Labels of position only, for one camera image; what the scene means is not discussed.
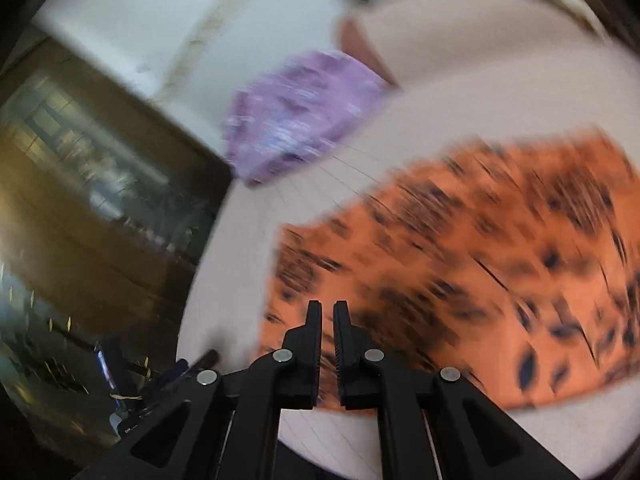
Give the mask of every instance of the silver screw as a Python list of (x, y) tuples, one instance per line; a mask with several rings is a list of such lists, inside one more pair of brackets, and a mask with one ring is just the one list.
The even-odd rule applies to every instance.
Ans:
[(440, 376), (447, 381), (447, 383), (455, 383), (460, 378), (460, 370), (453, 366), (447, 366), (440, 370)]
[(208, 384), (215, 383), (217, 378), (218, 378), (218, 374), (215, 373), (213, 370), (203, 370), (196, 377), (198, 382), (203, 386), (207, 386)]
[(273, 359), (279, 363), (285, 363), (293, 357), (293, 352), (287, 348), (281, 348), (273, 353)]
[(382, 361), (385, 358), (385, 353), (382, 350), (378, 350), (377, 348), (370, 348), (366, 352), (364, 352), (364, 358), (367, 361), (371, 361), (372, 363), (377, 363), (378, 361)]

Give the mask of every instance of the orange cloth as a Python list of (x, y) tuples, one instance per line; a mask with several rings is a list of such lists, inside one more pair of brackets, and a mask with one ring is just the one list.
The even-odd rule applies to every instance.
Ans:
[(332, 306), (415, 367), (455, 366), (504, 409), (640, 369), (640, 182), (597, 128), (418, 162), (330, 218), (285, 226), (260, 352), (324, 311), (321, 401), (338, 408)]

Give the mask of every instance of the crumpled purple cloth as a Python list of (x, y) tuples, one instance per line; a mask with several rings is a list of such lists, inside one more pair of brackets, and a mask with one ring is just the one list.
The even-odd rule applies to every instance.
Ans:
[(311, 162), (378, 107), (385, 87), (340, 51), (292, 59), (236, 94), (225, 122), (226, 160), (251, 184)]

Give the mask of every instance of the purple cloth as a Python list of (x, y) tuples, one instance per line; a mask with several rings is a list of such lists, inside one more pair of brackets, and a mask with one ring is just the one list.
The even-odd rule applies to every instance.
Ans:
[(226, 160), (247, 183), (315, 160), (375, 110), (385, 85), (340, 51), (293, 59), (234, 98), (225, 123)]

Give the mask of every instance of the patterned cloth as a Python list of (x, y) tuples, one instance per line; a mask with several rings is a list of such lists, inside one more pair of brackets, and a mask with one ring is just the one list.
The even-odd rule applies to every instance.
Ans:
[(640, 182), (597, 128), (418, 162), (282, 233), (260, 352), (324, 310), (321, 402), (338, 408), (332, 306), (417, 368), (455, 366), (504, 409), (640, 370)]
[(226, 160), (247, 183), (315, 160), (376, 109), (385, 86), (340, 51), (294, 59), (238, 92), (226, 121)]

